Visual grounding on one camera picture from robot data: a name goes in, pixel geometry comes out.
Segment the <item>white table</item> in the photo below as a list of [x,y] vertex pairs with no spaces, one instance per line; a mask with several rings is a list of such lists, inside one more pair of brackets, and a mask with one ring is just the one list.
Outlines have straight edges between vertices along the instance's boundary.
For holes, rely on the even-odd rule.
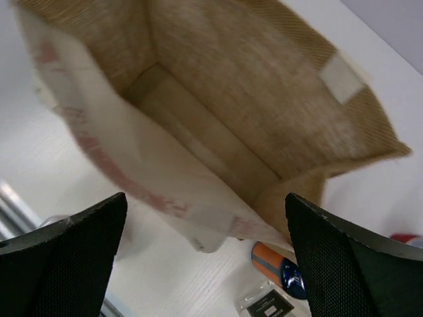
[[[418,197],[423,191],[423,77],[339,0],[286,3],[373,77],[371,86],[399,137],[414,149],[411,158],[331,180],[324,207],[381,234],[423,233],[423,198]],[[117,192],[78,151],[60,119],[39,105],[28,56],[4,1],[0,43],[0,177],[41,219],[78,212]],[[216,253],[201,254],[147,207],[130,211],[129,219],[138,229],[109,287],[126,316],[235,317],[239,292],[262,280],[249,261],[252,242],[229,239]]]

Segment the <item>jute bag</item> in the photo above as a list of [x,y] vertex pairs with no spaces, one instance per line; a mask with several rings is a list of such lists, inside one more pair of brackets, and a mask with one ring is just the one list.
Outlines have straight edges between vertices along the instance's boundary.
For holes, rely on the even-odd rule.
[[362,72],[276,0],[18,0],[84,153],[155,210],[289,248],[284,199],[401,157]]

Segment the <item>white fabric tag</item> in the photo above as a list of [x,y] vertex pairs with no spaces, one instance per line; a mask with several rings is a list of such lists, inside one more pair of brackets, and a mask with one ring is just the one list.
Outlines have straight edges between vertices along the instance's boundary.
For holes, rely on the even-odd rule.
[[370,80],[368,73],[343,52],[332,56],[320,78],[341,104],[346,104]]

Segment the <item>white wall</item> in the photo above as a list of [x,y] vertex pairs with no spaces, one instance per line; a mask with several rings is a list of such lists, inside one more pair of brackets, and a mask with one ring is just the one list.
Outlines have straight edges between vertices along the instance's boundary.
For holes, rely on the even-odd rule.
[[341,0],[423,74],[422,0]]

